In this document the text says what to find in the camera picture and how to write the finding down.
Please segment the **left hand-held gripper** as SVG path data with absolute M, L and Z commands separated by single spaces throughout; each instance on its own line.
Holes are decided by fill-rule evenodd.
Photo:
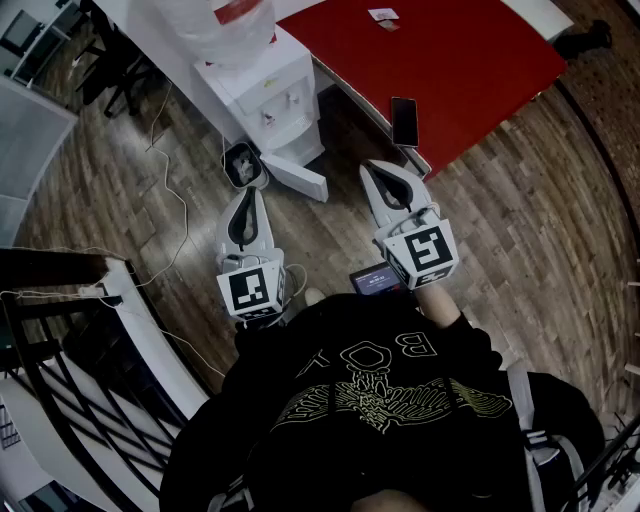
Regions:
M 224 209 L 216 231 L 217 283 L 228 314 L 256 320 L 284 309 L 284 252 L 274 238 L 257 188 L 238 194 Z

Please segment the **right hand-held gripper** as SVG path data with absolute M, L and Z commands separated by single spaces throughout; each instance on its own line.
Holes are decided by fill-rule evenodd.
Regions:
M 449 221 L 440 217 L 422 179 L 402 166 L 375 159 L 362 162 L 359 172 L 380 227 L 374 241 L 401 282 L 416 290 L 449 277 L 459 263 L 456 243 Z

